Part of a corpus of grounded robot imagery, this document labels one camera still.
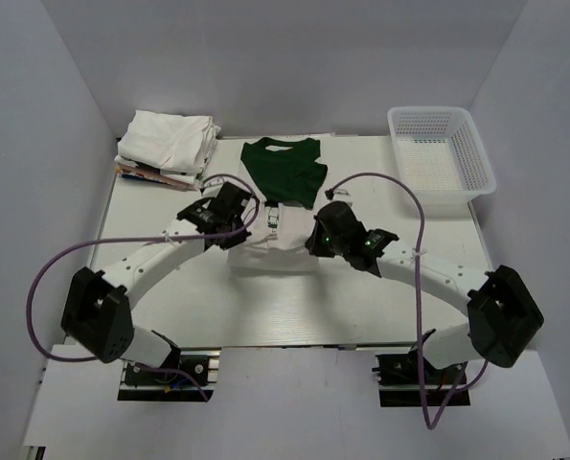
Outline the white t-shirt stack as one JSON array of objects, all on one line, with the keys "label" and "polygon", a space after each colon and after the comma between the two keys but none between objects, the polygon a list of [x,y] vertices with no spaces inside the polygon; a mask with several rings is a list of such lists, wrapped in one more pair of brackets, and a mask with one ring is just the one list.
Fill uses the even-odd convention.
[{"label": "white t-shirt stack", "polygon": [[115,161],[164,184],[193,190],[216,151],[219,134],[211,116],[137,110],[118,142]]}]

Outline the white green Charlie Brown t-shirt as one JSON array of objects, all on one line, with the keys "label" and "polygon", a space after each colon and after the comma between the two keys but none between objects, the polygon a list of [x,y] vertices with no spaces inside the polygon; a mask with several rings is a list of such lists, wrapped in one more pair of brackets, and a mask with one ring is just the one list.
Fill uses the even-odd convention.
[{"label": "white green Charlie Brown t-shirt", "polygon": [[263,137],[243,145],[238,177],[257,192],[259,213],[246,242],[231,249],[235,269],[310,273],[319,266],[305,243],[314,227],[314,210],[328,175],[315,138],[284,141]]}]

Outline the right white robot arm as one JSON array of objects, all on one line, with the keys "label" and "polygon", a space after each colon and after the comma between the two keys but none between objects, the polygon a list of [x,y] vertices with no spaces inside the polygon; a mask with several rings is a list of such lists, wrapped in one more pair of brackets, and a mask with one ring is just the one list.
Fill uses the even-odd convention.
[{"label": "right white robot arm", "polygon": [[422,333],[421,351],[410,358],[410,368],[424,382],[435,380],[451,365],[480,358],[511,368],[544,324],[536,301],[513,268],[501,265],[483,271],[420,254],[394,233],[366,229],[342,201],[315,215],[306,248],[312,256],[340,257],[357,271],[419,289],[467,318],[465,324]]}]

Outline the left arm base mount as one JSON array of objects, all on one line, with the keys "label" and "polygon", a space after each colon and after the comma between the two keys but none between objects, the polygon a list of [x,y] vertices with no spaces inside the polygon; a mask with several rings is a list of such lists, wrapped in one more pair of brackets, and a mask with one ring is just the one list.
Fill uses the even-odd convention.
[{"label": "left arm base mount", "polygon": [[219,350],[183,350],[173,370],[127,363],[117,400],[143,403],[206,403],[216,389]]}]

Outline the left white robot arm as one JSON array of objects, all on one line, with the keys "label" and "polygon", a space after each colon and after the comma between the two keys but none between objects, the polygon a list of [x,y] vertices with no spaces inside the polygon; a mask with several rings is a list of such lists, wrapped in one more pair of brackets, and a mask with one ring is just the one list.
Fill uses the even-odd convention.
[{"label": "left white robot arm", "polygon": [[174,380],[180,349],[164,335],[133,324],[132,310],[152,288],[185,262],[216,246],[230,249],[246,240],[242,214],[251,193],[224,183],[180,211],[157,241],[98,271],[79,270],[72,278],[62,329],[103,363],[124,360],[158,381]]}]

